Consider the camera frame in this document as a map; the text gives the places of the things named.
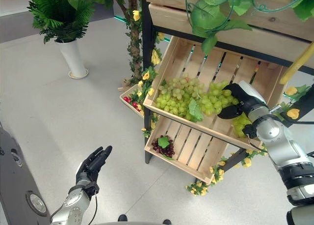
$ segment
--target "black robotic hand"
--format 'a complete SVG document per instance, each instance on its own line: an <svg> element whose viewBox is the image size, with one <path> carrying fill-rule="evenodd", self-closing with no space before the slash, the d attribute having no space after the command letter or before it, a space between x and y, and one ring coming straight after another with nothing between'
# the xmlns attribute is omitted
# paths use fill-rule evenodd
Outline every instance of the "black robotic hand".
<svg viewBox="0 0 314 225"><path fill-rule="evenodd" d="M99 147L93 153L91 153L80 165L76 174L76 184L82 180L89 180L91 182L97 182L98 173L101 167L105 164L105 161L112 151L112 146L108 146L105 150L103 147Z"/></svg>

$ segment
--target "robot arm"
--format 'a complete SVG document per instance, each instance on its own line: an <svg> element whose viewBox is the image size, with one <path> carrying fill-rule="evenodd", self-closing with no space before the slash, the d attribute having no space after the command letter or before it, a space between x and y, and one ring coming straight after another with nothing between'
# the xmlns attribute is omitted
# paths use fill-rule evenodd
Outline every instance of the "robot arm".
<svg viewBox="0 0 314 225"><path fill-rule="evenodd" d="M112 146L105 150L99 147L84 160L76 174L76 185L62 206L52 215L51 225L80 225L84 212L89 206L93 195L98 193L98 173L111 153Z"/></svg>
<svg viewBox="0 0 314 225"><path fill-rule="evenodd" d="M239 100L219 114L233 118L244 112L252 125L246 125L244 134L264 142L268 155L287 188L291 204L298 206L287 214L289 225L305 225L314 221L314 167L291 132L272 115L263 98L249 84L241 81L225 87Z"/></svg>

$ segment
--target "cable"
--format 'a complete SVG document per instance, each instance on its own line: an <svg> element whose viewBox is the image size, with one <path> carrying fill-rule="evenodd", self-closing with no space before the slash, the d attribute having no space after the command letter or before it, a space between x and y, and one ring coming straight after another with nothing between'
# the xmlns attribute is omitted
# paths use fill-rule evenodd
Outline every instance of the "cable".
<svg viewBox="0 0 314 225"><path fill-rule="evenodd" d="M97 196L96 196L96 192L95 192L95 200L96 200L96 209L95 209L95 213L94 213L94 216L93 216L92 220L89 222L89 224L88 224L88 225L90 225L90 224L93 222L93 220L94 220L94 218L95 218L95 216L96 216L96 213L97 213L98 203L97 203Z"/></svg>

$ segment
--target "white vase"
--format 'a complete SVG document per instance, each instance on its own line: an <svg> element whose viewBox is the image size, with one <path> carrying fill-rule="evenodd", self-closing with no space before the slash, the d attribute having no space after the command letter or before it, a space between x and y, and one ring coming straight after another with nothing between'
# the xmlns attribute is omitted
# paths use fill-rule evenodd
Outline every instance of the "white vase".
<svg viewBox="0 0 314 225"><path fill-rule="evenodd" d="M82 79L88 75L88 69L84 67L83 61L79 54L79 47L77 40L72 42L56 42L59 49L67 61L70 68L69 77L72 79Z"/></svg>

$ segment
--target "yellow flower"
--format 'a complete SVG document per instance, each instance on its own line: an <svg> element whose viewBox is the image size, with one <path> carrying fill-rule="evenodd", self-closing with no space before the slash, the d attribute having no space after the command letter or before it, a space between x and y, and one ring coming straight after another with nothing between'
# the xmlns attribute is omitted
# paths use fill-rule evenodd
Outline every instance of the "yellow flower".
<svg viewBox="0 0 314 225"><path fill-rule="evenodd" d="M164 34L163 32L159 32L159 33L158 33L158 39L159 39L160 41L164 40L164 39L165 39L165 34Z"/></svg>
<svg viewBox="0 0 314 225"><path fill-rule="evenodd" d="M152 129L155 129L155 128L156 128L156 123L152 122L152 123L151 123L151 128L152 128Z"/></svg>
<svg viewBox="0 0 314 225"><path fill-rule="evenodd" d="M152 52L152 63L153 63L153 65L157 65L160 63L158 53L155 49L153 49L153 52Z"/></svg>
<svg viewBox="0 0 314 225"><path fill-rule="evenodd" d="M137 84L137 86L138 86L138 87L142 87L142 86L143 86L143 81L142 81L142 80L139 81L138 84Z"/></svg>
<svg viewBox="0 0 314 225"><path fill-rule="evenodd" d="M292 95L296 94L297 92L298 92L298 90L297 90L295 87L293 87L293 86L289 87L289 88L285 91L285 93L286 93L288 96L292 96Z"/></svg>
<svg viewBox="0 0 314 225"><path fill-rule="evenodd" d="M148 94L151 96L154 93L154 89L151 87L148 91Z"/></svg>
<svg viewBox="0 0 314 225"><path fill-rule="evenodd" d="M220 169L220 170L218 170L218 173L219 173L219 176L223 176L224 175L224 170L223 169Z"/></svg>
<svg viewBox="0 0 314 225"><path fill-rule="evenodd" d="M287 112L287 115L292 119L297 119L299 117L300 110L291 109Z"/></svg>
<svg viewBox="0 0 314 225"><path fill-rule="evenodd" d="M226 164L226 162L220 161L218 164L219 164L220 166L224 166L224 165Z"/></svg>
<svg viewBox="0 0 314 225"><path fill-rule="evenodd" d="M139 11L138 10L134 10L133 11L133 19L135 20L135 21L138 21L139 20Z"/></svg>
<svg viewBox="0 0 314 225"><path fill-rule="evenodd" d="M149 71L147 71L143 76L143 80L147 80L147 79L149 79Z"/></svg>
<svg viewBox="0 0 314 225"><path fill-rule="evenodd" d="M245 164L243 165L243 167L248 168L252 165L252 161L250 158L245 158L244 159Z"/></svg>
<svg viewBox="0 0 314 225"><path fill-rule="evenodd" d="M248 153L249 155L252 155L253 150L247 149L245 152Z"/></svg>

